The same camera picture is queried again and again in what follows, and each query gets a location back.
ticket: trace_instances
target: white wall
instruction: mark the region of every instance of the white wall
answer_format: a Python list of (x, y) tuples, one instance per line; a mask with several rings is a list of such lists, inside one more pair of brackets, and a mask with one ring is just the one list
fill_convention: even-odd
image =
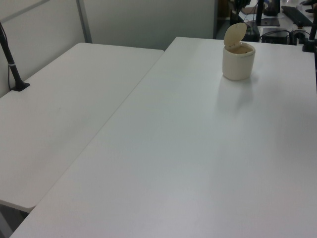
[(176, 36), (213, 38), (215, 0), (82, 0), (93, 43), (165, 50)]
[[(75, 44), (85, 42), (76, 0), (50, 0), (2, 25), (23, 81)], [(0, 48), (0, 97), (7, 92), (7, 61)]]

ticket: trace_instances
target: black device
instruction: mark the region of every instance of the black device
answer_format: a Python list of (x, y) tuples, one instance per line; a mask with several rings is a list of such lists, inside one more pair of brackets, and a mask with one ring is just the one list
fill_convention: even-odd
[(262, 19), (263, 8), (264, 8), (264, 0), (258, 0), (256, 24), (258, 26), (279, 26), (279, 21), (277, 18)]
[(288, 44), (288, 31), (284, 28), (263, 28), (262, 43)]
[(280, 12), (280, 5), (280, 0), (264, 1), (263, 14), (265, 16), (277, 16), (277, 14)]
[(303, 15), (297, 8), (292, 6), (282, 6), (284, 14), (290, 18), (294, 24), (296, 24), (298, 27), (303, 26), (312, 26), (312, 22), (309, 21), (305, 15)]
[(1, 25), (1, 22), (0, 22), (0, 43), (1, 43), (4, 55), (6, 57), (6, 60), (8, 61), (8, 65), (11, 69), (12, 75), (13, 75), (14, 80), (15, 80), (15, 86), (11, 90), (21, 92), (23, 89), (30, 86), (30, 84), (23, 82), (21, 77), (20, 77), (18, 69), (16, 68), (15, 62), (13, 60), (11, 51), (9, 49), (8, 40), (6, 38), (6, 34), (4, 32), (4, 28)]
[(247, 31), (242, 41), (259, 42), (260, 32), (256, 23), (252, 21), (252, 22), (246, 23), (246, 25), (247, 25)]

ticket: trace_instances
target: white desk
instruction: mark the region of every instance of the white desk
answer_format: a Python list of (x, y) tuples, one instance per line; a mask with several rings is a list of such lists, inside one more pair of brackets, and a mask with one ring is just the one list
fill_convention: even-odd
[(0, 204), (31, 211), (163, 51), (78, 44), (0, 99)]
[(314, 55), (252, 45), (176, 38), (12, 238), (317, 237)]

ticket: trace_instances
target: black cable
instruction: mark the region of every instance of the black cable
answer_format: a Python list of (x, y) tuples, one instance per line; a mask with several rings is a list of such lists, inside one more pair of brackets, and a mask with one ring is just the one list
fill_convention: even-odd
[(8, 43), (8, 38), (6, 37), (6, 33), (4, 31), (4, 28), (3, 28), (2, 24), (1, 24), (1, 22), (0, 22), (0, 28), (1, 28), (1, 31), (3, 32), (3, 34), (4, 34), (5, 41)]
[(11, 87), (10, 87), (10, 66), (8, 65), (8, 86), (9, 86), (9, 90), (11, 91)]
[[(253, 12), (253, 20), (254, 20), (254, 15), (255, 15), (255, 12), (254, 12), (254, 10), (255, 10), (255, 8), (257, 7), (257, 5), (258, 5), (258, 3), (252, 8), (252, 10), (251, 10), (251, 12)], [(245, 19), (247, 18), (247, 16), (248, 15), (250, 15), (251, 13), (248, 13), (248, 14), (246, 14), (246, 16), (244, 17), (244, 19), (243, 19), (243, 22), (245, 21)]]
[[(4, 34), (4, 37), (5, 37), (5, 41), (8, 43), (8, 38), (6, 37), (6, 33), (4, 31), (4, 28), (0, 22), (0, 29), (1, 31), (3, 32)], [(8, 65), (8, 86), (9, 86), (9, 90), (11, 91), (11, 87), (10, 87), (10, 66)]]
[(270, 31), (270, 32), (267, 32), (267, 33), (261, 35), (260, 39), (262, 39), (263, 36), (271, 35), (271, 34), (277, 33), (277, 32), (288, 32), (288, 36), (287, 37), (289, 37), (289, 34), (291, 34), (291, 32), (288, 31), (288, 30), (276, 30), (276, 31)]

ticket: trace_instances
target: black monitor arm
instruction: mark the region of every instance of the black monitor arm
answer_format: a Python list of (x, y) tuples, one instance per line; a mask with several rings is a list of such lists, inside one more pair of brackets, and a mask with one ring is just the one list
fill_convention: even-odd
[(4, 29), (1, 25), (1, 22), (0, 22), (0, 43), (1, 43), (4, 55), (6, 57), (6, 60), (8, 61), (8, 65), (11, 69), (12, 75), (13, 75), (14, 80), (15, 80), (15, 87), (13, 87), (12, 90), (20, 92), (23, 89), (30, 86), (30, 84), (25, 83), (21, 80), (18, 69), (16, 68), (15, 62), (14, 62), (12, 54), (10, 52), (8, 41), (7, 41), (5, 32), (4, 32)]
[(309, 38), (305, 39), (305, 43), (303, 45), (303, 51), (314, 53), (315, 48), (316, 48), (315, 36), (316, 36), (316, 31), (317, 31), (317, 7), (314, 7), (313, 10), (314, 10), (313, 25), (312, 25), (311, 32), (309, 34)]

